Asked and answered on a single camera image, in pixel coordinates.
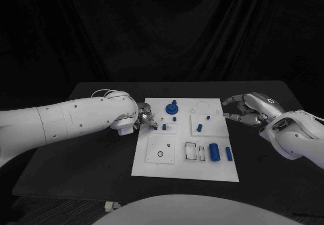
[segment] blue screw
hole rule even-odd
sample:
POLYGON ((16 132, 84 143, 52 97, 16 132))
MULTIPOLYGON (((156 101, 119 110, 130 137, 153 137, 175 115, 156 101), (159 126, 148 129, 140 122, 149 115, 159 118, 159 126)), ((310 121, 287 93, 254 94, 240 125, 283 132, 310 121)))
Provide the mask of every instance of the blue screw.
POLYGON ((202 125, 202 124, 199 124, 199 125, 198 125, 198 132, 201 132, 201 131, 202 131, 202 128, 204 128, 204 125, 202 125))

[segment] blue object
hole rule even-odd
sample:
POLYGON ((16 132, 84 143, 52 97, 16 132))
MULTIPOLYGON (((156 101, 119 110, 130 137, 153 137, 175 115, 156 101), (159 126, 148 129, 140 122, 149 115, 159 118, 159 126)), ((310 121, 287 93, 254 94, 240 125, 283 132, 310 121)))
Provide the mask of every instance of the blue object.
POLYGON ((209 145, 209 151, 211 151, 211 159, 212 161, 220 161, 221 160, 221 156, 220 156, 220 150, 218 150, 218 144, 211 144, 209 145))
POLYGON ((230 147, 227 147, 227 154, 228 154, 228 160, 230 161, 234 161, 232 153, 231 153, 231 148, 230 147))
POLYGON ((179 107, 178 107, 178 101, 173 100, 173 103, 168 105, 166 107, 166 111, 171 115, 176 114, 179 111, 179 107))
POLYGON ((202 124, 199 124, 199 125, 198 125, 198 132, 201 132, 201 131, 202 131, 202 128, 204 128, 204 125, 202 125, 202 124))

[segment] dark tabletop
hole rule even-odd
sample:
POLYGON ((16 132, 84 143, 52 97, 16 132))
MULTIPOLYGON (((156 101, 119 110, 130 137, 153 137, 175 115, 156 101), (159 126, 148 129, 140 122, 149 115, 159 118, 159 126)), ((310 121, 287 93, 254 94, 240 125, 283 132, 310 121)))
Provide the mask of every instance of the dark tabletop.
MULTIPOLYGON (((284 82, 80 83, 70 100, 99 89, 123 90, 137 102, 146 98, 221 98, 263 92, 287 111, 303 109, 284 82)), ((230 105, 225 112, 240 112, 230 105)), ((132 176, 139 131, 119 136, 106 129, 41 147, 22 174, 15 195, 133 202, 169 195, 208 195, 274 212, 324 214, 324 170, 306 158, 286 159, 260 136, 260 128, 227 120, 240 183, 132 176)))

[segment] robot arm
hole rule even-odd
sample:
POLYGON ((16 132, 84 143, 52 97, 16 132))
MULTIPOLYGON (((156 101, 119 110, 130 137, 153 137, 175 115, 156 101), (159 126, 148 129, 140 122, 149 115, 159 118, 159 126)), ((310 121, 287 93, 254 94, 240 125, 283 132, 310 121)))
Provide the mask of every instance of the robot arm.
POLYGON ((0 112, 0 166, 21 153, 107 127, 120 135, 143 123, 158 127, 149 104, 123 91, 42 107, 0 112))
POLYGON ((324 169, 324 125, 306 111, 286 112, 280 103, 261 93, 228 98, 224 105, 238 102, 243 115, 224 116, 250 126, 268 125, 260 135, 271 142, 276 150, 289 159, 306 156, 324 169))

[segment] robotic hand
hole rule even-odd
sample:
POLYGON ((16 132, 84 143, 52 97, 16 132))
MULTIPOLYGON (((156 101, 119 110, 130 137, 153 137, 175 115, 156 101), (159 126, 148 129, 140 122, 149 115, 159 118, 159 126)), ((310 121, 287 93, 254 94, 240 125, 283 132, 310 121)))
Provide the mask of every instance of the robotic hand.
POLYGON ((0 167, 27 150, 107 127, 119 130, 120 135, 132 134, 145 123, 158 127, 150 105, 136 103, 123 91, 109 92, 104 97, 91 96, 42 107, 2 111, 0 167))
POLYGON ((248 126, 268 125, 260 135, 289 159, 306 156, 324 169, 324 125, 323 120, 304 110, 286 112, 280 103, 261 93, 248 93, 228 98, 224 105, 238 102, 243 115, 225 113, 225 118, 248 126))

